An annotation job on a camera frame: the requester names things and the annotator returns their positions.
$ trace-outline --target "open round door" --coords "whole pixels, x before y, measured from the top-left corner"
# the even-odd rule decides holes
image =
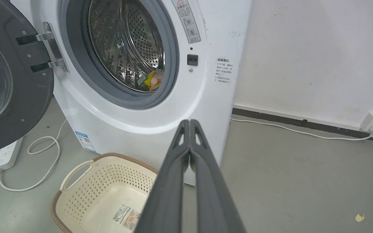
[[[0,0],[0,149],[31,130],[53,94],[44,43],[9,1]]]

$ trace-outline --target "paper scrap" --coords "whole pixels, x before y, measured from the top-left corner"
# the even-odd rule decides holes
[[[360,221],[362,221],[362,220],[364,220],[365,219],[365,216],[362,214],[362,216],[360,216],[359,214],[357,214],[356,215],[356,217],[355,217],[355,220],[357,221],[357,222],[360,222]]]

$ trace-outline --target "stainless steel drum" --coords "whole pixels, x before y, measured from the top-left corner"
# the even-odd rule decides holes
[[[138,0],[92,0],[89,33],[99,60],[118,82],[150,92],[138,79],[164,70],[164,50],[155,23]]]

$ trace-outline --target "white cable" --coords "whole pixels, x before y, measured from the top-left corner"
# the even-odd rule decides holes
[[[8,188],[7,186],[5,186],[5,185],[3,184],[3,181],[1,180],[1,176],[0,176],[0,184],[1,184],[1,186],[2,186],[4,189],[9,190],[9,191],[13,191],[13,192],[23,192],[23,191],[27,191],[27,190],[33,189],[33,188],[37,187],[39,184],[43,183],[43,181],[44,181],[44,180],[46,179],[46,177],[49,175],[49,173],[51,172],[51,170],[52,170],[52,169],[54,168],[54,166],[56,165],[58,159],[60,158],[60,145],[58,144],[58,141],[57,141],[57,140],[58,140],[58,137],[60,136],[61,129],[62,129],[62,127],[64,126],[64,124],[66,123],[66,121],[67,121],[67,120],[65,120],[65,121],[62,123],[62,125],[61,125],[61,127],[60,127],[60,130],[58,131],[58,135],[57,135],[56,138],[53,138],[53,137],[50,137],[50,136],[41,137],[41,138],[35,140],[33,143],[31,143],[31,145],[30,145],[30,146],[28,147],[28,149],[27,149],[27,153],[28,153],[29,155],[36,155],[36,154],[38,154],[38,153],[41,153],[41,152],[43,152],[43,151],[49,149],[49,148],[52,147],[54,144],[57,144],[57,157],[56,157],[56,160],[53,162],[53,165],[52,165],[52,166],[50,167],[50,169],[47,171],[46,175],[45,175],[45,176],[44,176],[40,181],[38,181],[37,184],[34,184],[33,186],[28,187],[28,188],[25,188],[25,189],[10,189],[10,188]],[[32,145],[34,145],[34,143],[36,143],[37,141],[39,141],[39,140],[41,140],[41,139],[53,139],[54,142],[53,142],[50,146],[47,146],[46,148],[44,148],[44,149],[42,149],[42,150],[40,150],[40,151],[38,151],[38,152],[31,152],[30,150],[31,150]]]
[[[280,127],[280,128],[284,128],[284,129],[290,130],[290,131],[295,132],[295,133],[306,134],[306,135],[314,136],[314,137],[317,137],[317,138],[320,138],[320,139],[329,139],[329,140],[335,140],[335,139],[337,139],[337,140],[360,141],[360,140],[370,139],[370,138],[373,137],[373,133],[372,133],[370,136],[364,137],[364,138],[361,138],[361,139],[329,138],[329,137],[322,137],[322,136],[319,136],[319,135],[316,135],[316,134],[311,134],[311,133],[306,133],[306,132],[302,132],[302,131],[297,131],[297,130],[294,130],[294,129],[291,129],[291,128],[287,128],[287,127],[284,127],[284,126],[281,126],[281,125],[277,125],[277,124],[263,123],[263,122],[258,122],[258,121],[237,120],[237,119],[233,119],[233,118],[231,118],[231,120],[232,121],[239,121],[239,122],[250,122],[250,123],[262,124],[262,125],[276,126],[276,127]]]

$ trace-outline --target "washing machine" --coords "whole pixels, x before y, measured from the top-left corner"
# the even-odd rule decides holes
[[[53,93],[84,149],[159,168],[179,122],[197,119],[220,164],[251,4],[0,0],[0,148]]]

